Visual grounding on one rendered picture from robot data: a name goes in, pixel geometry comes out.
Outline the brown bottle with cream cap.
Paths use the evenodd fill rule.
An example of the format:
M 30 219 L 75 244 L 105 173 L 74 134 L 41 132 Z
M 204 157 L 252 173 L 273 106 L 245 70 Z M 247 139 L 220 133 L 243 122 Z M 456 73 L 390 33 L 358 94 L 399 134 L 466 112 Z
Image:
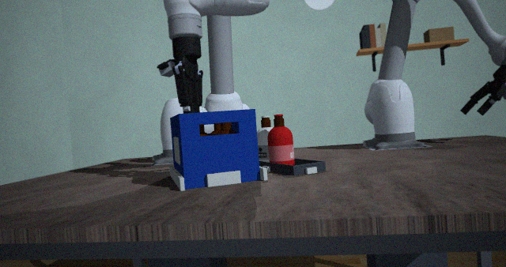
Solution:
M 232 130 L 232 125 L 230 122 L 223 122 L 221 123 L 221 130 L 216 135 L 221 134 L 237 134 L 236 131 Z

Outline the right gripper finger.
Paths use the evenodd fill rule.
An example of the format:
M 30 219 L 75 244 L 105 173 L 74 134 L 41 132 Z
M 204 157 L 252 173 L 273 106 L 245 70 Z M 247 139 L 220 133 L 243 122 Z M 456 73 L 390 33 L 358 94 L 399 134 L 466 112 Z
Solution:
M 198 69 L 198 66 L 194 66 L 194 78 L 192 84 L 192 106 L 194 106 L 194 113 L 200 112 L 202 106 L 202 76 L 203 71 Z
M 192 84 L 194 65 L 189 64 L 189 77 L 185 77 L 182 61 L 177 66 L 172 67 L 176 80 L 176 90 L 179 105 L 183 107 L 183 113 L 194 113 L 192 106 Z

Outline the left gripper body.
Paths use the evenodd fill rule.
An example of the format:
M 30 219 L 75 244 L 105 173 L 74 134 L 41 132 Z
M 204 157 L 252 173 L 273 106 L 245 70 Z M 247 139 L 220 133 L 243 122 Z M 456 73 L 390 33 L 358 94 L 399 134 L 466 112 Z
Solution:
M 503 82 L 506 79 L 506 65 L 501 65 L 499 69 L 493 74 L 493 77 L 494 81 L 497 81 L 496 86 L 499 88 L 501 82 Z M 493 84 L 488 87 L 488 90 L 490 92 L 493 90 Z

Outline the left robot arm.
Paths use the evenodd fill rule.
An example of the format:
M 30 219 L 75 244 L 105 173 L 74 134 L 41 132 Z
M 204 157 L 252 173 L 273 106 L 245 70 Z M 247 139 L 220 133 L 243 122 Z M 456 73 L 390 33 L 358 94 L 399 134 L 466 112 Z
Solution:
M 401 80 L 414 10 L 419 1 L 392 0 L 379 77 L 371 84 L 364 107 L 367 120 L 374 125 L 375 138 L 363 141 L 364 147 L 397 149 L 425 146 L 425 143 L 416 141 L 413 97 L 408 85 Z M 489 27 L 476 0 L 453 1 L 488 46 L 493 62 L 498 66 L 506 65 L 506 36 L 495 33 Z

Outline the brown bottle with white cap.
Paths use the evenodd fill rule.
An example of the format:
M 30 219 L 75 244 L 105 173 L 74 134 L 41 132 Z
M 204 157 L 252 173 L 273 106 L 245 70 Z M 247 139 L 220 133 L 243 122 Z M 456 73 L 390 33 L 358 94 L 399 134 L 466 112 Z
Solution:
M 199 130 L 200 130 L 200 137 L 201 136 L 210 136 L 208 133 L 205 132 L 204 124 L 199 125 Z
M 214 123 L 214 131 L 210 134 L 211 135 L 216 135 L 220 130 L 221 130 L 221 124 L 220 123 Z

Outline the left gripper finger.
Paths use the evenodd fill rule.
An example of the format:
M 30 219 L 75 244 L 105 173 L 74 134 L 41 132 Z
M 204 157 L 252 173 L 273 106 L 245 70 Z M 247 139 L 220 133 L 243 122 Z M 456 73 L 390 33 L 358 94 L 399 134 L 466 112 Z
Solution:
M 471 97 L 470 97 L 470 100 L 468 101 L 468 103 L 460 110 L 463 114 L 467 114 L 470 109 L 476 104 L 478 103 L 478 101 L 480 99 L 482 99 L 483 97 L 485 97 L 486 95 L 488 94 L 491 94 L 492 92 L 490 92 L 488 90 L 488 87 L 490 85 L 493 84 L 493 81 L 488 81 L 482 88 L 480 88 L 475 94 L 473 94 Z M 483 89 L 483 90 L 482 90 Z M 477 95 L 476 95 L 477 94 Z M 475 95 L 475 96 L 474 96 Z M 475 99 L 476 98 L 476 99 Z
M 500 101 L 503 94 L 506 91 L 506 79 L 501 82 L 499 88 L 496 86 L 497 81 L 493 82 L 493 90 L 491 96 L 482 104 L 482 106 L 477 110 L 478 113 L 484 115 L 488 109 L 491 108 L 495 104 L 495 102 Z

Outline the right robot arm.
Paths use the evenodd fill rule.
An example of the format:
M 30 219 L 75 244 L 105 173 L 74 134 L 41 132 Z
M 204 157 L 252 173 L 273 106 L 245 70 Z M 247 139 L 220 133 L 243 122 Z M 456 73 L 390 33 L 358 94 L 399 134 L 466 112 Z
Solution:
M 231 17 L 264 11 L 270 0 L 164 0 L 169 38 L 202 38 L 202 17 L 207 16 L 211 93 L 200 112 L 250 109 L 234 92 Z M 173 164 L 170 118 L 183 114 L 178 98 L 167 100 L 160 119 L 163 153 L 153 156 L 155 164 Z M 169 150 L 170 149 L 170 150 Z

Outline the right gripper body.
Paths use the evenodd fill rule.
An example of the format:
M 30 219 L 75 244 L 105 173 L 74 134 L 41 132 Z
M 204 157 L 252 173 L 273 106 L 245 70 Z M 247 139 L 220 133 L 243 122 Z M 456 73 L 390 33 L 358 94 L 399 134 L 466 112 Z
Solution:
M 195 36 L 181 36 L 172 39 L 173 58 L 177 58 L 179 64 L 182 61 L 185 77 L 189 77 L 189 64 L 197 65 L 197 59 L 201 58 L 200 38 Z

